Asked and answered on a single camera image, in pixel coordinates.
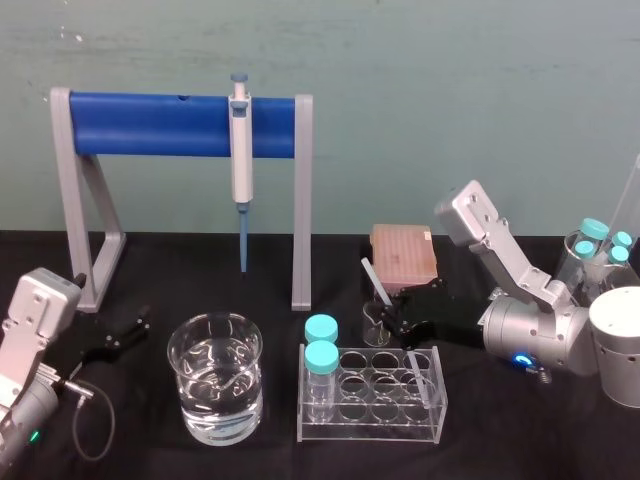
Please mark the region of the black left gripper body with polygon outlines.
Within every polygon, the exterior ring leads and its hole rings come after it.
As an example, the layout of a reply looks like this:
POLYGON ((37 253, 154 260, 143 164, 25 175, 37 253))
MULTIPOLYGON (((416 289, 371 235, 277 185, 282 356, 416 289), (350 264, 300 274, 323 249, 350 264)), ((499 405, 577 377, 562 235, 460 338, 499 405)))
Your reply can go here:
POLYGON ((84 321, 78 332, 78 361, 74 375, 87 364, 101 361, 113 363, 119 358, 127 338, 132 334, 132 325, 106 325, 101 322, 84 321))

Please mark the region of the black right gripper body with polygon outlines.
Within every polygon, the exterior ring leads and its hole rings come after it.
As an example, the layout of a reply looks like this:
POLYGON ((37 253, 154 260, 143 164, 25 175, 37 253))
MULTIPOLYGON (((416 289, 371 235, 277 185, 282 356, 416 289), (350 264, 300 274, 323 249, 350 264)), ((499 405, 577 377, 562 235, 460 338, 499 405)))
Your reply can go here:
POLYGON ((489 300, 444 296, 431 307, 433 338, 468 347, 483 347, 484 326, 480 323, 489 300))

